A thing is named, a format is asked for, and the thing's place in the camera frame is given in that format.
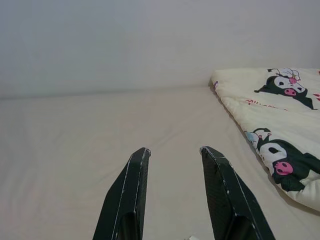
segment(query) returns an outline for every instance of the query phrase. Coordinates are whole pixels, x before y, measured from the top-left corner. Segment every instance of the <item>blanket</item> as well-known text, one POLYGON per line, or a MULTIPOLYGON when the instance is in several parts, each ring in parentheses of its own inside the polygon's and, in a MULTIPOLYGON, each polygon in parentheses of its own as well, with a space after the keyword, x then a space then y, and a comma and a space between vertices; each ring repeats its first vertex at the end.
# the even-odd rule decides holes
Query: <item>blanket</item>
POLYGON ((320 211, 320 71, 226 69, 212 82, 274 182, 320 211))

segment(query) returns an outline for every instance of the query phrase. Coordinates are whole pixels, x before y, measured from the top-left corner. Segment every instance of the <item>cartoon character print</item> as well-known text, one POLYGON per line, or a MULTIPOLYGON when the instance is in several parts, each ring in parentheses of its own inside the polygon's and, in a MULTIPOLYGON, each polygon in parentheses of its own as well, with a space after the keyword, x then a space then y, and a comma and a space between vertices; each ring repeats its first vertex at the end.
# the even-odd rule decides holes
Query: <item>cartoon character print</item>
POLYGON ((296 147, 281 139, 270 140, 271 131, 257 128, 246 132, 276 184, 289 191, 301 191, 310 179, 320 179, 320 160, 312 154, 300 152, 296 147), (253 137, 260 133, 258 139, 253 137))
POLYGON ((297 70, 270 68, 268 72, 273 73, 273 75, 266 80, 266 84, 262 88, 255 90, 256 93, 265 92, 291 97, 314 110, 312 99, 306 97, 308 89, 300 83, 300 74, 297 70))
POLYGON ((272 135, 268 128, 257 128, 253 132, 244 131, 244 133, 255 149, 258 148, 259 139, 262 139, 260 144, 264 141, 268 142, 269 137, 272 135))

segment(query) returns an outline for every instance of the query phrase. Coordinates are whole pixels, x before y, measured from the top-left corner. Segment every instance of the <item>white wall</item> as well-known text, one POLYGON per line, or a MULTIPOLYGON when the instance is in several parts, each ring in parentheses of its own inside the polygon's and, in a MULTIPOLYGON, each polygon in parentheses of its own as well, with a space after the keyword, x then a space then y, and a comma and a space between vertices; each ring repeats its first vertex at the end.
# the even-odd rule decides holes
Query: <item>white wall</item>
POLYGON ((0 97, 320 67, 319 0, 1 0, 0 97))

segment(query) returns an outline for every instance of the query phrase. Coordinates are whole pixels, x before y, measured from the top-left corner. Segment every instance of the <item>mattress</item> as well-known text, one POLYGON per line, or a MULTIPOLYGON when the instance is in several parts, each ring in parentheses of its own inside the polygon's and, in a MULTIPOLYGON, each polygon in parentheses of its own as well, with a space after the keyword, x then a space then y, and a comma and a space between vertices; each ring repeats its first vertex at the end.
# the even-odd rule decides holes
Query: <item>mattress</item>
POLYGON ((143 238, 213 238, 199 147, 222 152, 277 239, 319 238, 320 214, 271 181, 207 87, 0 102, 0 239, 87 240, 132 152, 151 149, 143 238))

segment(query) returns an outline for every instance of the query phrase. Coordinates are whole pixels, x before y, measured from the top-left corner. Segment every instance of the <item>black object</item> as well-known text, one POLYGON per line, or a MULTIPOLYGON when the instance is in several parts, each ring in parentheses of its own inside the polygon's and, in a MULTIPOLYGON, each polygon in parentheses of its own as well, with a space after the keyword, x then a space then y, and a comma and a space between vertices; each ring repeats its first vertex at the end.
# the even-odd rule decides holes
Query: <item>black object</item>
POLYGON ((274 240, 255 196, 225 156, 209 146, 200 153, 214 239, 274 240))
POLYGON ((93 240, 142 240, 151 152, 134 152, 109 189, 93 240))

